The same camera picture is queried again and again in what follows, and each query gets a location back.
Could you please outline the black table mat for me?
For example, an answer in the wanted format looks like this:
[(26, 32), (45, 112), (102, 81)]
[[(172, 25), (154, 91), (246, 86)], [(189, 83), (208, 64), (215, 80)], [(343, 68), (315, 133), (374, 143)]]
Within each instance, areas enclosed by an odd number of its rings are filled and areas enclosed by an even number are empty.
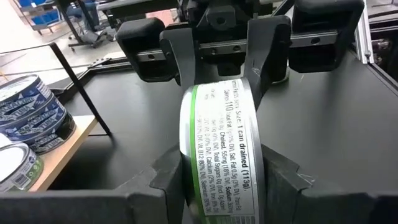
[[(53, 190), (113, 189), (178, 143), (182, 91), (132, 71), (95, 75), (85, 90), (108, 125), (85, 139)], [(398, 89), (352, 53), (332, 72), (291, 72), (257, 111), (261, 142), (317, 181), (398, 194)]]

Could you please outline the silver can dark blue label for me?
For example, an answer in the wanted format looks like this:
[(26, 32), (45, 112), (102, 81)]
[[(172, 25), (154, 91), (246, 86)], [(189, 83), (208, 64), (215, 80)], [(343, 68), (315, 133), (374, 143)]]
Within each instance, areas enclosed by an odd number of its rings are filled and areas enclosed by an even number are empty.
[(46, 132), (34, 137), (25, 143), (36, 154), (41, 155), (48, 153), (61, 146), (74, 133), (76, 124), (73, 117), (67, 113), (62, 122), (58, 122), (54, 128), (50, 128)]

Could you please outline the silver can blue barcode label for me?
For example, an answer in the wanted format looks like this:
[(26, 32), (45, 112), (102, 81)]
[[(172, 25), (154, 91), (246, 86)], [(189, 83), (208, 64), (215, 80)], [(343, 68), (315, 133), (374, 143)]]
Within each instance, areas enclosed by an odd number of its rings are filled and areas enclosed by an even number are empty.
[(0, 124), (0, 133), (6, 135), (11, 141), (28, 141), (36, 138), (46, 131), (57, 129), (67, 115), (67, 110), (53, 96), (36, 111)]

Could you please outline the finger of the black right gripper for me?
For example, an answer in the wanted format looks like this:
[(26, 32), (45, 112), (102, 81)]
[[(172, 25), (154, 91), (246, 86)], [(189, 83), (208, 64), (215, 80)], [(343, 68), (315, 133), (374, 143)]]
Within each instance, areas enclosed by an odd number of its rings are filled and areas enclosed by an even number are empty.
[(243, 77), (248, 81), (255, 108), (271, 84), (286, 76), (290, 36), (291, 21), (287, 16), (248, 22)]
[(192, 28), (166, 29), (160, 33), (160, 48), (165, 57), (165, 80), (179, 77), (186, 92), (195, 84), (197, 60)]

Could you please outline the black frame wooden shelf rack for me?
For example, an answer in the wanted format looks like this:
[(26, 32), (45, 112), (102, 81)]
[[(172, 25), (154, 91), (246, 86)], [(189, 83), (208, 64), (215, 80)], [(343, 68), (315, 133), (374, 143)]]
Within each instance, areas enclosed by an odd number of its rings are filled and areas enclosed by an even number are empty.
[(33, 47), (28, 47), (28, 48), (23, 48), (23, 49), (11, 50), (11, 51), (7, 51), (7, 52), (0, 52), (0, 54), (8, 54), (8, 53), (19, 52), (19, 51), (30, 50), (30, 49), (36, 49), (36, 48), (41, 48), (41, 47), (46, 47), (46, 46), (49, 46), (52, 49), (52, 52), (55, 54), (55, 56), (57, 57), (58, 61), (61, 63), (62, 67), (64, 68), (64, 70), (66, 71), (68, 76), (70, 77), (73, 85), (77, 88), (78, 92), (83, 97), (85, 103), (87, 104), (87, 106), (89, 107), (91, 112), (93, 113), (93, 115), (95, 117), (95, 120), (97, 122), (99, 122), (99, 124), (101, 125), (101, 127), (105, 131), (104, 134), (90, 134), (90, 136), (109, 136), (109, 137), (111, 137), (112, 136), (112, 132), (108, 128), (108, 125), (104, 122), (103, 118), (98, 113), (98, 110), (96, 109), (95, 105), (93, 104), (91, 98), (89, 97), (89, 95), (85, 91), (83, 85), (80, 83), (78, 77), (75, 75), (75, 72), (73, 71), (72, 67), (67, 62), (64, 54), (62, 53), (62, 51), (59, 49), (58, 45), (55, 42), (51, 42), (49, 44), (36, 45), (36, 46), (33, 46)]

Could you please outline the rack with blue bins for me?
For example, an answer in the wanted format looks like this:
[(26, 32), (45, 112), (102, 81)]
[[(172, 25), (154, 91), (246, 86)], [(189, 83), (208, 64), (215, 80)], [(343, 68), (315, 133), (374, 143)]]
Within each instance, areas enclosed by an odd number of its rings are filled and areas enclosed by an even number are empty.
[(53, 33), (52, 27), (63, 22), (55, 0), (12, 0), (24, 19), (33, 31), (38, 32), (48, 29)]

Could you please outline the silver aluminium post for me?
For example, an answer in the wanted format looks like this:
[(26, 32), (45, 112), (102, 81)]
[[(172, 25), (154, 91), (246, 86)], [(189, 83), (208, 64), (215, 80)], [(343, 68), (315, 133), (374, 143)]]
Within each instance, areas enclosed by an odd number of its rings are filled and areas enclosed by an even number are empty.
[(368, 10), (365, 6), (355, 31), (356, 53), (363, 64), (374, 63)]

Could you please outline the person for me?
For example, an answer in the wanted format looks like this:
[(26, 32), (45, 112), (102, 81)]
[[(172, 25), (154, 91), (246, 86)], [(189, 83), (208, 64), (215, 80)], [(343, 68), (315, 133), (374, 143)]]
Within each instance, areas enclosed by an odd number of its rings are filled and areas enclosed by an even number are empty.
[(96, 32), (97, 30), (95, 29), (95, 27), (100, 24), (100, 20), (99, 20), (98, 12), (96, 9), (95, 0), (82, 0), (82, 1), (86, 7), (86, 10), (88, 11), (88, 14), (90, 15), (91, 21), (93, 23), (92, 27), (90, 26), (88, 19), (86, 18), (83, 11), (81, 10), (81, 7), (77, 3), (75, 3), (75, 7), (73, 7), (71, 5), (69, 5), (67, 7), (67, 15), (73, 16), (73, 17), (79, 17), (80, 19), (83, 20), (85, 27), (88, 30), (90, 30), (92, 32)]

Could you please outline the light wooden shelf board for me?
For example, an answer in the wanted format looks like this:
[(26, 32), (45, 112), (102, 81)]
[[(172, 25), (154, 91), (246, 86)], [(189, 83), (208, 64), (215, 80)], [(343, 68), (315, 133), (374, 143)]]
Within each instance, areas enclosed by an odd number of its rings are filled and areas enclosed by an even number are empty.
[(94, 115), (74, 116), (75, 130), (59, 147), (40, 155), (44, 168), (29, 192), (47, 190), (97, 124)]

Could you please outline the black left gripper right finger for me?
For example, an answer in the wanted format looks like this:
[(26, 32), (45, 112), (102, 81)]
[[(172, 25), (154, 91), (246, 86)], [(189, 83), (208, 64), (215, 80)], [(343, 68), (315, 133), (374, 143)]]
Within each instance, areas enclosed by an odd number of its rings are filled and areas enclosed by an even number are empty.
[(263, 146), (265, 224), (398, 224), (398, 191), (350, 192)]

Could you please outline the silver can white green label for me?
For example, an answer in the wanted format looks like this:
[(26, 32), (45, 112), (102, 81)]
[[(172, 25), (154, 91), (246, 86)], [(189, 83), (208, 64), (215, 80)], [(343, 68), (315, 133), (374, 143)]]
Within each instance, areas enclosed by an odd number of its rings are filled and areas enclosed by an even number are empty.
[(266, 223), (261, 142), (245, 78), (186, 90), (179, 148), (194, 224)]

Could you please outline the silver can red label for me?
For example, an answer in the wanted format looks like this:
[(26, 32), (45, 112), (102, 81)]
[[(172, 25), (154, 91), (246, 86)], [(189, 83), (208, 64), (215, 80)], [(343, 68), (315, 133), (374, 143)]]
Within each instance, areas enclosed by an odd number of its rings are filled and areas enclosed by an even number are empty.
[(28, 191), (44, 169), (42, 159), (24, 143), (0, 147), (0, 192)]

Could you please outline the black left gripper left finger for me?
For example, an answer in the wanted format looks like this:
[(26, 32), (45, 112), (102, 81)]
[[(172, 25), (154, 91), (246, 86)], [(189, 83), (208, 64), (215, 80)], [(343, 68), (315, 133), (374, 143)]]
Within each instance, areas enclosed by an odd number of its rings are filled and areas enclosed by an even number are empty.
[(185, 196), (178, 146), (115, 189), (0, 194), (0, 224), (181, 224)]

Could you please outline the silver can blue white label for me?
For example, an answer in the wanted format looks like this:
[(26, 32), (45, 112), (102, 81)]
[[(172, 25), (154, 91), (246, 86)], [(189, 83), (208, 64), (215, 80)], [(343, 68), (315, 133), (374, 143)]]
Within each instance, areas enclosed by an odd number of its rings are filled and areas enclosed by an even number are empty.
[(28, 115), (51, 96), (51, 90), (38, 75), (19, 77), (0, 85), (0, 122)]

